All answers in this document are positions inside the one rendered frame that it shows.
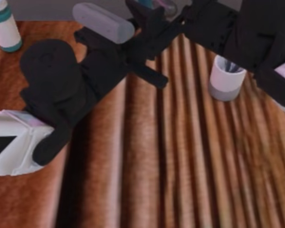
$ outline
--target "striped fabric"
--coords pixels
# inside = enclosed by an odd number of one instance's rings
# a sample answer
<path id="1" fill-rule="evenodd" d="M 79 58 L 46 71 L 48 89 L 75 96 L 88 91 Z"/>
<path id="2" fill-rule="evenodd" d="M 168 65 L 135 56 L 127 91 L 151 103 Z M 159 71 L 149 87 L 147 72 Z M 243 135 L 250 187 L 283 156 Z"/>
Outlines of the striped fabric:
<path id="1" fill-rule="evenodd" d="M 0 110 L 21 109 L 18 60 L 70 22 L 23 22 L 24 46 L 0 51 Z M 148 65 L 157 90 L 129 75 L 40 172 L 0 177 L 0 228 L 285 228 L 285 113 L 247 77 L 230 103 L 207 90 L 214 55 L 182 36 Z"/>

